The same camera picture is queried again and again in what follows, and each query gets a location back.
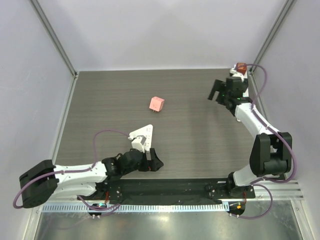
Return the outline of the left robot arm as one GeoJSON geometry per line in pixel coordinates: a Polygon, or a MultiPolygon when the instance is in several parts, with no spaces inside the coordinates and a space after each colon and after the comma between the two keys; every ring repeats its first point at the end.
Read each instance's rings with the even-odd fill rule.
{"type": "Polygon", "coordinates": [[[134,172],[156,172],[164,163],[151,148],[150,159],[137,149],[130,149],[113,157],[87,165],[54,165],[46,159],[19,177],[20,191],[16,195],[22,199],[21,207],[31,209],[44,204],[50,197],[92,196],[100,200],[106,195],[106,187],[101,183],[117,181],[134,172]]]}

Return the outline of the red-brown plug adapter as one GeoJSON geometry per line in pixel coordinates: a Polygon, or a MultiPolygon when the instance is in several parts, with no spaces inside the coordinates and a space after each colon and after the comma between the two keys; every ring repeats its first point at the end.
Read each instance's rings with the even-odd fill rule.
{"type": "Polygon", "coordinates": [[[234,68],[238,73],[245,75],[247,72],[247,64],[243,62],[238,62],[234,68]]]}

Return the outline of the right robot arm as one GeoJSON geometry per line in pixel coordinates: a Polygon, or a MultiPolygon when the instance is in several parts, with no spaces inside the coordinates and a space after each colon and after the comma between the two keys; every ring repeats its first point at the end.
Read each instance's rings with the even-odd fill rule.
{"type": "Polygon", "coordinates": [[[244,96],[247,88],[247,80],[228,76],[225,81],[215,80],[208,96],[213,100],[217,93],[215,101],[225,106],[254,138],[249,164],[227,177],[225,191],[231,198],[240,197],[262,178],[274,181],[277,176],[292,170],[292,136],[280,132],[263,118],[252,99],[244,96]]]}

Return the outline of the pink cube plug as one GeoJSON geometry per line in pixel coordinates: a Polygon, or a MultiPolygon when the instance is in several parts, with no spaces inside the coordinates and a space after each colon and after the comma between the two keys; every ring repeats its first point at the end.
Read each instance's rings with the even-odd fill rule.
{"type": "Polygon", "coordinates": [[[165,100],[163,98],[154,96],[150,100],[149,109],[154,112],[160,112],[163,109],[165,100]]]}

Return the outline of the white triangular socket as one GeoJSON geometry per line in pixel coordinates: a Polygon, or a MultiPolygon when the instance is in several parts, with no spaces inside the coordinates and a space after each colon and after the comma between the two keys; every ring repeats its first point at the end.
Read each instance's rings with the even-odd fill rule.
{"type": "Polygon", "coordinates": [[[129,133],[128,139],[133,141],[138,136],[144,136],[146,138],[146,141],[144,142],[144,146],[150,148],[152,144],[153,128],[154,126],[152,124],[148,124],[144,127],[134,130],[129,133]]]}

